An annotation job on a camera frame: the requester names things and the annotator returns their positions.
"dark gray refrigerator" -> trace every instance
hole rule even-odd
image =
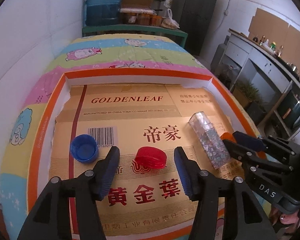
[[[173,19],[188,33],[185,50],[200,54],[217,0],[173,0]]]

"metal screw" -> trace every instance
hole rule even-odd
[[[206,176],[209,175],[209,172],[206,171],[206,170],[201,170],[201,171],[199,172],[199,174],[200,174],[201,176],[203,176],[203,177],[206,177]]]
[[[235,179],[234,179],[236,182],[238,182],[238,183],[242,183],[243,182],[243,178],[241,178],[241,177],[235,177]]]
[[[93,170],[87,170],[85,173],[84,173],[87,177],[90,177],[93,175]]]
[[[53,177],[51,180],[51,183],[57,183],[59,181],[59,178],[58,177]]]

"white desk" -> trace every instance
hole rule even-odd
[[[274,56],[269,54],[259,45],[253,41],[250,41],[248,38],[236,31],[230,29],[229,32],[231,33],[231,36],[220,62],[226,55],[233,62],[235,62],[238,67],[241,67],[239,75],[234,82],[232,82],[230,90],[232,90],[238,79],[244,78],[245,80],[249,80],[249,78],[252,78],[252,76],[255,75],[255,73],[251,73],[251,70],[249,70],[249,67],[247,67],[247,65],[251,64],[248,62],[248,60],[250,60],[254,67],[258,68],[258,71],[260,71],[262,75],[267,76],[267,82],[269,86],[277,88],[276,91],[281,93],[279,100],[277,100],[277,102],[258,126],[263,127],[271,115],[276,114],[280,123],[283,125],[286,133],[288,134],[289,139],[293,138],[300,132],[300,127],[295,132],[291,132],[285,126],[283,120],[277,114],[276,110],[286,97],[287,93],[291,90],[293,84],[300,89],[300,82]]]

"white plastic bag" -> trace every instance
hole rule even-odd
[[[172,19],[171,9],[168,9],[168,16],[169,16],[168,19],[163,20],[161,27],[167,28],[167,29],[172,29],[172,30],[180,28],[179,24],[174,19]]]

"blue cartoon sheep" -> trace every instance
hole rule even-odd
[[[12,145],[21,145],[26,139],[31,124],[31,115],[32,109],[29,108],[19,114],[10,136]]]

